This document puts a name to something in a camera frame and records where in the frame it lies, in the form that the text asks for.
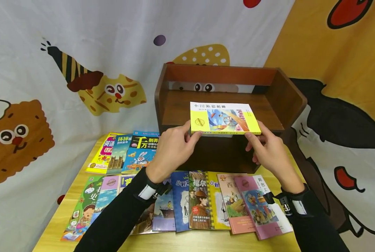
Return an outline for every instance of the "person's right hand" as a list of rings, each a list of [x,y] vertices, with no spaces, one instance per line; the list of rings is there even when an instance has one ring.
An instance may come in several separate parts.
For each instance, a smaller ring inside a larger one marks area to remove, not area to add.
[[[262,122],[258,121],[262,134],[245,133],[248,139],[246,151],[254,149],[252,161],[261,164],[275,175],[281,186],[289,193],[301,193],[305,188],[285,152],[283,140],[274,135]]]

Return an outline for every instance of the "table surface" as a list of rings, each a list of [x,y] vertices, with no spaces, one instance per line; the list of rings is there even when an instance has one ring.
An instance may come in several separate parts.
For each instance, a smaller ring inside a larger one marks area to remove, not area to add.
[[[71,184],[65,198],[56,210],[44,233],[36,244],[33,252],[72,252],[77,242],[60,241],[63,231],[69,222],[71,213],[76,206],[87,178],[91,173],[86,173],[85,168],[103,143],[105,136],[101,137],[87,157],[84,165]],[[286,148],[298,174],[303,177],[295,164],[291,153]],[[264,167],[260,167],[256,174],[264,177],[270,190],[277,195],[281,192],[278,180]],[[190,252],[196,251],[261,251],[261,252],[299,252],[294,233],[275,236],[263,241],[258,241],[255,233],[231,235],[229,231],[192,230],[176,234],[175,232],[140,234],[129,236],[119,251],[127,252]]]

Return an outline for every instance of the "red nose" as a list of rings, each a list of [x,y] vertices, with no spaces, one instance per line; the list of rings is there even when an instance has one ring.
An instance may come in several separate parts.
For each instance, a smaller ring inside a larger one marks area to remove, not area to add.
[[[22,137],[15,137],[13,139],[12,144],[14,144],[14,145],[20,145],[21,142],[22,142]]]

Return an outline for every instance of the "shelf board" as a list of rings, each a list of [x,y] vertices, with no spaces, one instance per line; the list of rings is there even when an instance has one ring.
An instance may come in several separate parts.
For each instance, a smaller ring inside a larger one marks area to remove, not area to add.
[[[283,125],[264,94],[222,93],[167,90],[162,125],[183,125],[190,119],[190,102],[249,104],[256,119],[273,132],[282,132]]]

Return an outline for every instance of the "white velcro strap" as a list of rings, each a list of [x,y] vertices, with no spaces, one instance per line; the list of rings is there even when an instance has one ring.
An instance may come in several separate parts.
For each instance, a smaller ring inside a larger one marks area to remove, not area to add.
[[[146,187],[139,193],[138,196],[147,201],[155,194],[155,191],[156,190],[154,188],[151,188],[150,186],[146,185]]]

